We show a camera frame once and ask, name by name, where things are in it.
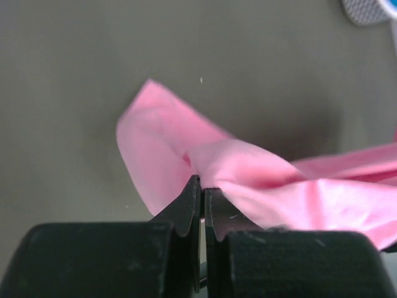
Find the pink t shirt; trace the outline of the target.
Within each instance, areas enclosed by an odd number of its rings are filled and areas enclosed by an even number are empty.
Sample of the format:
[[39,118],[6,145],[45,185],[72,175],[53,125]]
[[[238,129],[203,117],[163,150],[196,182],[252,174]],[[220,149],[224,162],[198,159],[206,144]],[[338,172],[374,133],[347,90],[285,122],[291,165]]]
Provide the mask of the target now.
[[239,140],[148,80],[118,120],[118,149],[159,214],[192,175],[262,228],[347,230],[396,242],[396,144],[297,161]]

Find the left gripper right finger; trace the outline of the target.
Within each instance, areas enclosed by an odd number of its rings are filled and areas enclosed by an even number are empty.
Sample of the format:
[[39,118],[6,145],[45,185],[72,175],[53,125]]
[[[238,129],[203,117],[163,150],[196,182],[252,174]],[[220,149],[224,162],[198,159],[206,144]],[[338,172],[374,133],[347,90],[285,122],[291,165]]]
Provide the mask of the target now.
[[227,234],[235,231],[262,231],[222,193],[220,189],[203,191],[205,242],[207,249],[207,294],[228,297],[231,290],[230,252]]

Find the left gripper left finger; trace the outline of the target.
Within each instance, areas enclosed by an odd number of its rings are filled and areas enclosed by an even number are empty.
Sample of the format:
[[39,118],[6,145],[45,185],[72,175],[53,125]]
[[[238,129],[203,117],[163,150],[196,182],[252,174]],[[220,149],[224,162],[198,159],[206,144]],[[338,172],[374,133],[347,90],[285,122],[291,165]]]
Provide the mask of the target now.
[[200,178],[189,178],[182,192],[151,221],[172,225],[164,265],[164,294],[200,290]]

